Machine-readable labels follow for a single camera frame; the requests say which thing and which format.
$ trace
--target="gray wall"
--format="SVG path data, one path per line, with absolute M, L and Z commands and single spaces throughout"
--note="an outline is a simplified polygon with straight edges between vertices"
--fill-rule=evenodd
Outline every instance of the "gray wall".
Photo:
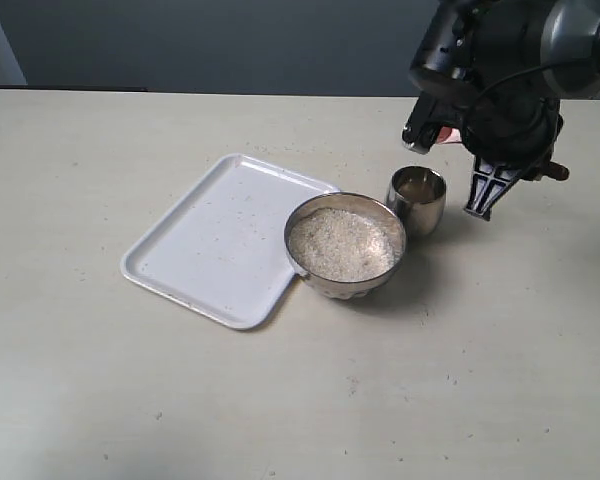
M 31 85 L 399 96 L 436 0 L 0 0 Z

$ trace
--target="white table surface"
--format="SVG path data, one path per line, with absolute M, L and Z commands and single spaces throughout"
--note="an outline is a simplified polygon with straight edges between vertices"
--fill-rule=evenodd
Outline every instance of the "white table surface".
M 412 105 L 0 91 L 0 479 L 600 479 L 600 102 L 491 223 Z M 430 165 L 447 211 L 377 295 L 234 332 L 118 269 L 229 152 L 376 198 Z

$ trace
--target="plastic tray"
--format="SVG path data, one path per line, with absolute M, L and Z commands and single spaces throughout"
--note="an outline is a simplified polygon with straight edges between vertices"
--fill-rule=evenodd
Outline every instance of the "plastic tray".
M 132 282 L 227 327 L 260 324 L 294 271 L 283 231 L 302 202 L 338 189 L 241 154 L 222 158 L 123 257 Z

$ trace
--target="tray rim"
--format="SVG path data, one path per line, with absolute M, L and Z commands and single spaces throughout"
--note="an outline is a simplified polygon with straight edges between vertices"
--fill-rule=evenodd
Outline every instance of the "tray rim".
M 190 302 L 187 302 L 185 300 L 182 300 L 181 298 L 178 298 L 175 295 L 164 292 L 164 291 L 160 290 L 159 288 L 154 287 L 153 285 L 144 282 L 138 276 L 134 275 L 134 273 L 128 267 L 128 263 L 130 261 L 131 256 L 149 239 L 149 237 L 151 237 L 151 235 L 153 235 L 160 228 L 160 226 L 163 225 L 169 219 L 169 217 L 176 210 L 178 210 L 178 208 L 180 208 L 180 206 L 196 190 L 198 190 L 201 186 L 203 186 L 207 182 L 209 177 L 216 174 L 217 170 L 222 168 L 224 163 L 233 161 L 235 159 L 240 159 L 241 161 L 248 160 L 250 162 L 260 164 L 263 167 L 267 167 L 271 170 L 283 170 L 285 173 L 289 174 L 290 176 L 293 176 L 293 177 L 296 177 L 299 179 L 303 179 L 303 180 L 307 180 L 308 182 L 311 182 L 311 183 L 320 183 L 326 189 L 330 190 L 333 193 L 341 191 L 337 186 L 333 185 L 332 183 L 325 182 L 325 181 L 319 180 L 314 177 L 310 177 L 308 175 L 296 172 L 295 170 L 280 167 L 273 163 L 266 162 L 264 160 L 260 160 L 258 158 L 252 157 L 251 155 L 247 155 L 247 154 L 239 153 L 239 152 L 229 153 L 227 155 L 220 157 L 205 172 L 205 174 L 202 177 L 200 177 L 200 179 L 189 190 L 187 190 L 170 208 L 167 209 L 167 211 L 156 222 L 154 222 L 144 232 L 144 234 L 138 240 L 136 240 L 133 243 L 133 245 L 124 253 L 122 258 L 120 259 L 119 268 L 120 268 L 122 275 L 130 282 L 132 282 L 146 290 L 149 290 L 150 292 L 155 293 L 167 300 L 170 300 L 170 301 L 180 305 L 181 307 L 186 308 L 187 310 L 193 311 L 193 312 L 195 312 L 199 315 L 202 315 L 210 320 L 213 320 L 225 327 L 231 328 L 233 330 L 243 330 L 244 331 L 244 330 L 250 330 L 252 328 L 257 327 L 258 325 L 262 324 L 269 318 L 269 316 L 271 315 L 271 312 L 273 312 L 275 310 L 276 305 L 278 304 L 280 299 L 284 296 L 285 291 L 289 288 L 289 284 L 291 283 L 291 280 L 293 280 L 293 277 L 295 276 L 295 274 L 293 273 L 293 270 L 290 272 L 289 278 L 285 282 L 284 288 L 280 292 L 280 295 L 278 295 L 276 301 L 273 302 L 273 304 L 271 305 L 271 308 L 267 311 L 267 313 L 262 318 L 258 318 L 257 321 L 248 323 L 248 324 L 242 324 L 242 323 L 236 324 L 235 322 L 232 322 L 231 320 L 227 320 L 226 318 L 223 318 L 222 316 L 218 316 L 215 313 L 208 311 L 206 308 L 203 308 L 203 307 L 197 306 L 195 304 L 192 304 Z

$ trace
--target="cable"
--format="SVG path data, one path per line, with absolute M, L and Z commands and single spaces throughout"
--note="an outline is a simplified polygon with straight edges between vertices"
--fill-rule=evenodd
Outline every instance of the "cable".
M 469 119 L 475 113 L 476 108 L 477 108 L 478 104 L 480 103 L 480 100 L 482 100 L 484 97 L 486 97 L 489 93 L 493 92 L 495 89 L 501 87 L 502 85 L 504 85 L 506 83 L 510 83 L 515 80 L 519 80 L 521 78 L 528 77 L 529 75 L 533 75 L 535 73 L 540 73 L 540 72 L 544 72 L 546 70 L 552 70 L 554 68 L 559 68 L 559 67 L 568 67 L 568 66 L 581 65 L 584 63 L 591 63 L 592 61 L 593 60 L 591 58 L 580 58 L 577 60 L 564 60 L 561 62 L 544 63 L 544 64 L 538 65 L 536 67 L 528 68 L 526 70 L 521 70 L 521 71 L 511 74 L 507 77 L 504 77 L 504 78 L 498 80 L 497 82 L 492 83 L 491 85 L 486 87 L 484 90 L 482 90 L 478 94 L 478 96 L 473 100 L 473 102 L 471 102 L 471 104 L 469 105 L 467 110 L 464 112 L 464 115 L 462 116 L 462 125 L 460 128 L 460 136 L 462 138 L 462 143 L 464 143 L 465 145 L 467 144 L 466 141 L 468 141 Z M 520 136 L 520 134 L 525 133 L 526 130 L 528 130 L 528 129 L 525 129 L 522 132 L 517 132 L 515 134 L 512 134 L 512 136 L 518 137 L 518 136 Z M 500 141 L 507 141 L 508 138 L 509 137 L 505 137 L 503 139 L 500 139 Z

